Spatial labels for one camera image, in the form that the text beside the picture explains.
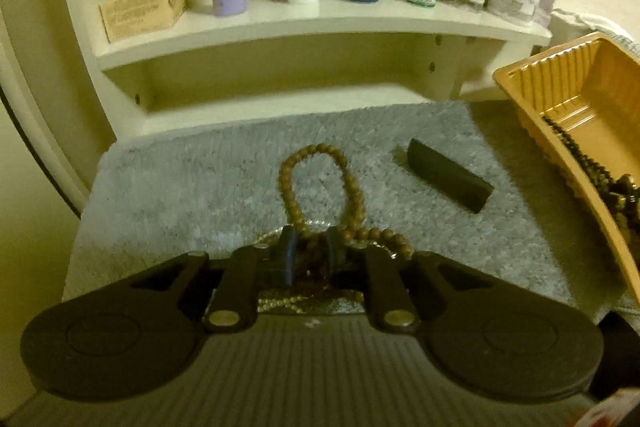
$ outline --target metal rivet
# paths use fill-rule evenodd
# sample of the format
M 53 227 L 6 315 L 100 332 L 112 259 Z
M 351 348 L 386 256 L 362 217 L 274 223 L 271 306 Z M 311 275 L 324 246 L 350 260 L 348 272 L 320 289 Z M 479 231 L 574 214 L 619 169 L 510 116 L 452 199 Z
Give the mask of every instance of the metal rivet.
M 407 310 L 392 310 L 385 313 L 385 322 L 389 326 L 405 328 L 415 322 L 415 315 Z
M 240 322 L 240 315 L 231 310 L 217 310 L 211 312 L 207 317 L 207 320 L 213 324 L 214 326 L 219 326 L 221 328 L 228 328 L 231 326 L 235 326 Z

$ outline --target cardboard box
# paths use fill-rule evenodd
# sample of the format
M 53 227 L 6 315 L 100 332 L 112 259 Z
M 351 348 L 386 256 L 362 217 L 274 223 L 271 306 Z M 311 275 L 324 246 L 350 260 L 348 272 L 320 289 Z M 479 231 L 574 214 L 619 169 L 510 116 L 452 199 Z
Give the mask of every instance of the cardboard box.
M 100 13 L 109 42 L 171 28 L 184 12 L 184 0 L 108 0 Z

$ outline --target brown beads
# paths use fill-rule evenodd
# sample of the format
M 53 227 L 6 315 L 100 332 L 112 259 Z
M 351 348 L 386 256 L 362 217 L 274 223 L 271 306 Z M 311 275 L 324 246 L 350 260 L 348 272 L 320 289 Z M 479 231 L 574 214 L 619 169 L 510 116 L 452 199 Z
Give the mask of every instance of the brown beads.
M 302 160 L 318 153 L 330 155 L 334 163 L 342 171 L 342 182 L 348 200 L 348 213 L 342 220 L 341 230 L 345 243 L 353 241 L 354 239 L 359 241 L 376 241 L 377 243 L 385 245 L 390 250 L 396 251 L 400 255 L 411 256 L 413 249 L 402 235 L 395 234 L 391 229 L 385 229 L 381 232 L 380 229 L 365 229 L 362 227 L 366 213 L 362 190 L 358 186 L 358 181 L 355 176 L 353 176 L 347 168 L 348 160 L 344 153 L 333 145 L 327 145 L 326 143 L 308 145 L 294 152 L 282 163 L 278 174 L 278 187 L 280 188 L 289 222 L 295 226 L 296 231 L 303 240 L 309 240 L 311 238 L 307 243 L 307 248 L 311 250 L 316 249 L 319 244 L 319 237 L 311 234 L 305 221 L 305 216 L 296 200 L 296 195 L 292 187 L 292 171 Z
M 384 241 L 391 241 L 391 239 L 394 237 L 394 231 L 391 229 L 385 229 L 382 231 L 382 239 Z
M 380 229 L 373 227 L 373 229 L 369 230 L 369 239 L 372 241 L 378 241 L 380 240 L 381 233 Z

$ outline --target gray towel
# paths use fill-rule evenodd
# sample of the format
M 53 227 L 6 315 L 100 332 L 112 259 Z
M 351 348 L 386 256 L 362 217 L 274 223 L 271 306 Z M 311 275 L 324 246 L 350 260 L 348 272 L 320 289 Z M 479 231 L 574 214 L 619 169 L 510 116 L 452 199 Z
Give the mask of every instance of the gray towel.
M 417 138 L 495 186 L 473 214 L 417 178 Z M 82 215 L 65 299 L 185 251 L 226 257 L 282 226 L 280 163 L 308 144 L 344 150 L 362 186 L 367 226 L 575 305 L 594 320 L 623 282 L 595 220 L 520 127 L 508 102 L 396 105 L 181 130 L 114 144 Z M 336 223 L 340 176 L 327 156 L 294 171 L 308 219 Z

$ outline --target white shelf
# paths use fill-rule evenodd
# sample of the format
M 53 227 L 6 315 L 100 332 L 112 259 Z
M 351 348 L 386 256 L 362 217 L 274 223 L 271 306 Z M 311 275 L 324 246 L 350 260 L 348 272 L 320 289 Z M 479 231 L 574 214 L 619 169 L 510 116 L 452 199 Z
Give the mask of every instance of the white shelf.
M 550 32 L 533 24 L 511 24 L 487 12 L 439 2 L 435 8 L 413 6 L 404 0 L 380 0 L 357 4 L 343 0 L 321 0 L 317 5 L 291 5 L 283 0 L 250 0 L 247 12 L 218 18 L 210 9 L 189 10 L 175 26 L 109 44 L 106 36 L 92 39 L 102 71 L 163 55 L 286 36 L 327 33 L 422 33 L 462 35 L 547 44 Z
M 429 100 L 401 84 L 403 78 L 387 77 L 386 84 L 306 89 L 296 92 L 239 97 L 233 100 L 193 103 L 148 114 L 140 135 L 155 134 L 198 125 L 266 120 L 294 114 L 338 112 Z

